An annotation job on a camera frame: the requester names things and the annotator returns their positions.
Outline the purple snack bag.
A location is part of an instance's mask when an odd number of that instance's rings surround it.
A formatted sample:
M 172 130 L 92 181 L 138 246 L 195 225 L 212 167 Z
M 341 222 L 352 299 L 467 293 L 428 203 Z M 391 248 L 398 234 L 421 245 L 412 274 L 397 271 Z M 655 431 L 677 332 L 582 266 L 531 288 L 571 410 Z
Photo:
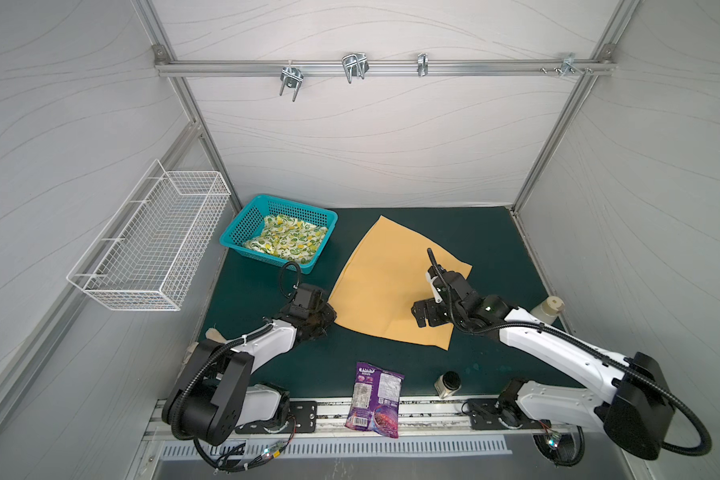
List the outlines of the purple snack bag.
M 357 362 L 345 427 L 397 439 L 403 380 L 402 374 Z

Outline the beige work glove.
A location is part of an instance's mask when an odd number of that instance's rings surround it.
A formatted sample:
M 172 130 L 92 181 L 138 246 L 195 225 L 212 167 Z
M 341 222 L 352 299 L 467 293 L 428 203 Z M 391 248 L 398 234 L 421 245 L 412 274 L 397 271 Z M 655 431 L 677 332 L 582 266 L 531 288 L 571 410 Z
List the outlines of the beige work glove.
M 205 338 L 207 340 L 211 340 L 217 343 L 227 343 L 228 340 L 216 329 L 216 328 L 209 328 L 205 332 Z M 195 349 L 199 345 L 198 342 L 192 342 L 186 349 L 186 352 L 184 354 L 182 363 L 186 365 L 191 357 L 191 355 L 194 353 Z

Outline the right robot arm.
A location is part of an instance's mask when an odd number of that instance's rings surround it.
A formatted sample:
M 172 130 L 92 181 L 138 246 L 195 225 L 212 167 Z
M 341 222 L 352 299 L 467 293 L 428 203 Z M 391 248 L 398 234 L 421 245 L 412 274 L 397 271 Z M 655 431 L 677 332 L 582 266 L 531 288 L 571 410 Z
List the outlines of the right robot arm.
M 621 450 L 643 460 L 663 451 L 701 457 L 713 447 L 699 416 L 669 388 L 659 363 L 603 350 L 498 295 L 480 295 L 459 272 L 427 253 L 432 295 L 411 307 L 418 327 L 452 325 L 523 351 L 567 375 L 577 387 L 513 379 L 485 411 L 508 429 L 563 423 L 604 433 Z

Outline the aluminium cross bar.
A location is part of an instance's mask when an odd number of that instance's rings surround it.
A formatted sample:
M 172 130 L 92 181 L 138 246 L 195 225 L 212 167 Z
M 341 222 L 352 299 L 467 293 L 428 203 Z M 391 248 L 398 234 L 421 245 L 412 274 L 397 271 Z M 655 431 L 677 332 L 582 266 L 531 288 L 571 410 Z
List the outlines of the aluminium cross bar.
M 536 60 L 437 60 L 429 57 L 429 77 L 478 77 L 478 76 L 546 76 L 542 67 L 552 69 L 562 59 Z M 597 62 L 576 59 L 580 67 L 590 67 L 593 75 L 610 75 L 617 65 L 613 62 Z M 368 77 L 419 77 L 417 60 L 368 60 Z M 260 77 L 277 78 L 285 66 L 300 69 L 306 78 L 343 77 L 339 60 L 292 60 L 292 61 L 173 61 L 155 66 L 161 77 Z

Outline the yellow skirt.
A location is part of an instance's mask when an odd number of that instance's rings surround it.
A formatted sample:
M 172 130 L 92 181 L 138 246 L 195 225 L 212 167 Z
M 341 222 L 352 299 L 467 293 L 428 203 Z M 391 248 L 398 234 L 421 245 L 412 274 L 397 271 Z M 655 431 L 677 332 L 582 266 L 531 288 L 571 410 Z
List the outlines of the yellow skirt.
M 348 330 L 448 350 L 453 327 L 420 328 L 411 307 L 432 296 L 426 280 L 427 250 L 448 270 L 468 276 L 472 266 L 427 237 L 381 216 L 345 264 L 329 304 L 336 323 Z

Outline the green table mat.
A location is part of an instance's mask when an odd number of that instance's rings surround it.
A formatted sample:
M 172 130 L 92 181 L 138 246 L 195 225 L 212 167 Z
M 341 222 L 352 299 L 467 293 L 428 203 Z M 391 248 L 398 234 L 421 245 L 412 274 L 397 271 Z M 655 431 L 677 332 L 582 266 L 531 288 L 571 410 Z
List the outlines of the green table mat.
M 357 244 L 384 216 L 433 240 L 471 265 L 468 281 L 483 295 L 532 308 L 547 292 L 508 210 L 492 208 L 340 209 L 338 222 L 309 284 L 331 290 Z M 286 302 L 278 288 L 275 266 L 227 254 L 216 283 L 203 329 L 215 328 L 234 338 L 261 326 Z M 271 383 L 296 398 L 348 397 L 355 366 L 367 362 L 404 376 L 405 396 L 432 396 L 438 377 L 455 371 L 461 394 L 496 395 L 510 380 L 575 386 L 575 381 L 535 357 L 487 337 L 456 332 L 449 349 L 420 346 L 363 335 L 331 326 L 326 336 L 277 356 L 258 369 L 252 383 Z

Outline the small black-lidded jar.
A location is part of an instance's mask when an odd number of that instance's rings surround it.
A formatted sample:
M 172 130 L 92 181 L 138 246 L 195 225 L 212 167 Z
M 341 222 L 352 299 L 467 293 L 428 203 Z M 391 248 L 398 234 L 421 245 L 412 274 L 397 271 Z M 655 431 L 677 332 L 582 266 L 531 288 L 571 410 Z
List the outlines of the small black-lidded jar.
M 440 399 L 454 395 L 462 386 L 460 375 L 455 371 L 447 371 L 440 375 L 434 383 L 436 394 Z

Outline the metal u-bolt clamp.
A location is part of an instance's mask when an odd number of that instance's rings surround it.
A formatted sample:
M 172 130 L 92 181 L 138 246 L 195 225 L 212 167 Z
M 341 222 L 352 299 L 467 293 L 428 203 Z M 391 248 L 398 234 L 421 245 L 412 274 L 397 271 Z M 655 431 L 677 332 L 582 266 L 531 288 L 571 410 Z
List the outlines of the metal u-bolt clamp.
M 364 80 L 369 70 L 367 55 L 362 52 L 345 55 L 341 60 L 341 65 L 349 84 L 355 78 Z
M 295 102 L 304 81 L 302 71 L 294 66 L 285 66 L 281 70 L 279 95 L 282 96 L 286 89 L 292 91 L 291 101 Z

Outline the teal plastic basket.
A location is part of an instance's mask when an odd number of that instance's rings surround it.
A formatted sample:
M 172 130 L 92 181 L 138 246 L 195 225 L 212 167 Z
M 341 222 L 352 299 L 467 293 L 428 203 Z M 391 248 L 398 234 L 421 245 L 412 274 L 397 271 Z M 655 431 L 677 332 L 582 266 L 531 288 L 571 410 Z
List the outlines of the teal plastic basket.
M 255 259 L 277 267 L 285 265 L 289 261 L 267 254 L 258 253 L 243 246 L 247 240 L 258 236 L 261 233 L 264 226 L 264 218 L 268 215 L 287 215 L 328 228 L 327 235 L 313 259 L 307 264 L 297 263 L 302 273 L 311 273 L 317 259 L 322 253 L 328 239 L 336 227 L 338 214 L 331 210 L 291 200 L 285 200 L 268 195 L 259 195 L 255 197 L 246 207 L 244 207 L 241 213 L 238 214 L 229 225 L 221 237 L 221 244 L 246 258 Z

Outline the metal clamp right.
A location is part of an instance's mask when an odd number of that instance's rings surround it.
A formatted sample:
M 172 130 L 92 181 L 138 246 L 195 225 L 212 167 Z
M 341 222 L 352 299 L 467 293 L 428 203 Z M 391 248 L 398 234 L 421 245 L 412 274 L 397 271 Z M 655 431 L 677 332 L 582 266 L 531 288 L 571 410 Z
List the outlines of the metal clamp right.
M 428 75 L 429 57 L 426 53 L 421 53 L 417 57 L 417 75 L 422 78 Z

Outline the metal u-bolt clamp left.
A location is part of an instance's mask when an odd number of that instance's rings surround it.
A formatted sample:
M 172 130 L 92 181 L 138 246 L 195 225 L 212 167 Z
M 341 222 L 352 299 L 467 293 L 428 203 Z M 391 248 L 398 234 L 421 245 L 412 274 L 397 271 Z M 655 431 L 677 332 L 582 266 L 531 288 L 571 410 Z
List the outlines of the metal u-bolt clamp left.
M 302 71 L 294 66 L 285 66 L 281 70 L 279 95 L 282 96 L 286 89 L 292 91 L 291 101 L 295 102 L 304 81 Z

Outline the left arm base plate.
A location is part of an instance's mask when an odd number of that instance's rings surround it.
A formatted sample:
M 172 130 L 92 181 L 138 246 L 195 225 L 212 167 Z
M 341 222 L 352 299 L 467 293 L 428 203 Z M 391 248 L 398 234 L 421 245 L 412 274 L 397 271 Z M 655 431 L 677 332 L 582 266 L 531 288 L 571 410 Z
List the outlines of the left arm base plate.
M 277 407 L 272 418 L 239 425 L 234 432 L 238 435 L 314 433 L 316 430 L 317 406 L 316 401 L 287 400 Z

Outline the small white bottle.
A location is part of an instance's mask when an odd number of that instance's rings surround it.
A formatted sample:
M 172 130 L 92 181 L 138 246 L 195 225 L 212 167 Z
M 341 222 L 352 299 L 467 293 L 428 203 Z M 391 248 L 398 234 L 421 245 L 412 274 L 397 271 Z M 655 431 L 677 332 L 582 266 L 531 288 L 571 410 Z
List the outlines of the small white bottle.
M 565 309 L 564 301 L 558 296 L 548 296 L 535 306 L 530 314 L 541 322 L 552 325 Z

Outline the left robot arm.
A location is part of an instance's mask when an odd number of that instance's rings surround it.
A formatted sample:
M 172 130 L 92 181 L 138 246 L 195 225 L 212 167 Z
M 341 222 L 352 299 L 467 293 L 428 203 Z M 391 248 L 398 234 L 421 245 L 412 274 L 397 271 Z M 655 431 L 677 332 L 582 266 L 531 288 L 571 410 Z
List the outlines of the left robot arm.
M 189 441 L 215 472 L 246 472 L 283 454 L 300 431 L 315 429 L 312 402 L 292 402 L 287 390 L 250 382 L 252 374 L 277 356 L 326 335 L 337 317 L 327 292 L 296 281 L 286 304 L 261 328 L 231 340 L 199 341 L 164 403 L 161 418 L 177 440 Z M 213 454 L 238 430 L 287 433 L 288 437 L 246 458 L 247 444 Z

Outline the metal u-bolt clamp middle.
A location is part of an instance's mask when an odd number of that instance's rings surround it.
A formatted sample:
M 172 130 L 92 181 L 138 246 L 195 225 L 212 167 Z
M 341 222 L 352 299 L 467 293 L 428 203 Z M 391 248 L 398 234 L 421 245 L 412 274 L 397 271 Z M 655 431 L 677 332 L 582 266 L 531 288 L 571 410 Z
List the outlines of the metal u-bolt clamp middle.
M 364 80 L 369 70 L 367 55 L 362 52 L 345 55 L 341 60 L 341 65 L 349 84 L 355 78 Z

